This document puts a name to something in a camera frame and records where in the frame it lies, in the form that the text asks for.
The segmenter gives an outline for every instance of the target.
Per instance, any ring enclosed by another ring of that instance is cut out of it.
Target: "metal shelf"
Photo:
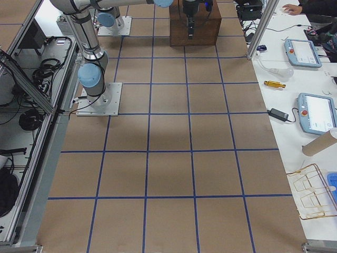
[[[50,44],[45,47],[45,50],[41,56],[37,55],[34,50],[21,50],[21,52],[13,56],[16,62],[24,69],[28,77],[32,75],[32,72],[37,69],[42,60],[47,58],[56,58],[61,62],[64,61],[66,52],[69,49],[68,57],[66,59],[65,65],[58,72],[57,76],[53,82],[51,105],[56,107],[60,96],[66,86],[66,82],[69,75],[72,74],[72,69],[76,59],[76,43],[74,38],[72,40],[72,45],[70,48],[70,41],[66,40],[65,43],[59,43],[58,40],[53,40]],[[11,100],[13,95],[11,94],[14,81],[10,74],[6,73],[6,70],[0,70],[0,83],[5,84],[4,92],[0,96],[0,103],[6,103]],[[5,122],[15,115],[19,106],[16,101],[14,101],[11,106],[1,108],[0,110],[0,123]],[[0,149],[16,149],[16,148],[27,148],[27,153],[25,155],[15,155],[15,175],[18,178],[19,183],[22,184],[19,196],[16,200],[15,206],[12,208],[9,214],[0,218],[0,225],[4,227],[0,233],[0,245],[11,245],[15,238],[16,227],[18,220],[21,216],[21,211],[23,205],[26,201],[27,193],[31,187],[32,178],[37,168],[37,164],[42,153],[42,149],[45,145],[46,137],[49,133],[51,123],[54,119],[54,115],[46,114],[43,123],[38,130],[35,130],[36,143],[33,147],[33,133],[32,131],[24,131],[18,124],[19,116],[21,113],[29,110],[29,108],[20,108],[16,116],[5,125],[0,125],[0,139],[2,140],[0,144]],[[26,168],[25,177],[22,179],[23,171]]]

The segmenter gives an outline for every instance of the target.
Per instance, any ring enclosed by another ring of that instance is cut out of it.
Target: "aluminum frame rail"
[[[17,84],[34,99],[34,102],[36,102],[46,113],[54,115],[56,109],[50,104],[49,100],[41,94],[41,92],[32,84],[32,81],[22,73],[22,70],[20,70],[16,64],[14,64],[14,60],[10,59],[10,56],[4,51],[0,51],[0,61],[13,71],[13,78],[17,80]]]
[[[336,253],[337,248],[316,247],[308,244],[303,244],[302,249],[304,253]]]
[[[0,248],[0,253],[42,253],[42,246],[28,246],[28,247],[8,247]]]
[[[270,19],[273,16],[273,13],[278,5],[279,0],[269,0],[267,6],[263,12],[262,18],[257,26],[255,35],[253,37],[252,43],[250,44],[247,52],[247,59],[251,60],[256,52],[256,48],[259,45],[265,29],[268,26]]]

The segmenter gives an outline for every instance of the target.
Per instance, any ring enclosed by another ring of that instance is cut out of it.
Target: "person's hand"
[[[290,15],[299,15],[302,12],[301,6],[297,6],[293,4],[283,5],[282,8],[284,8],[284,11],[288,12]]]

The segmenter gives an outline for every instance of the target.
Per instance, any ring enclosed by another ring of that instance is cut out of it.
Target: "yellow tool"
[[[274,81],[264,81],[265,85],[274,87],[274,88],[285,88],[285,84],[282,84],[280,82],[274,82]]]

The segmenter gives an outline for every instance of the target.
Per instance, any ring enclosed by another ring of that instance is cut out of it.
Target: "metal mounting plate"
[[[130,30],[131,30],[131,21],[132,17],[131,16],[122,16],[122,19],[124,21],[124,27],[123,29],[120,29],[119,31],[111,31],[108,28],[102,26],[98,30],[98,36],[99,37],[113,37],[113,36],[129,36],[130,35]]]
[[[87,99],[80,100],[78,108],[83,108],[76,111],[77,116],[118,116],[118,110],[120,108],[122,83],[107,83],[106,92],[110,92],[112,95],[111,102],[102,108],[96,109],[89,105]],[[83,89],[81,96],[86,96],[86,92]]]

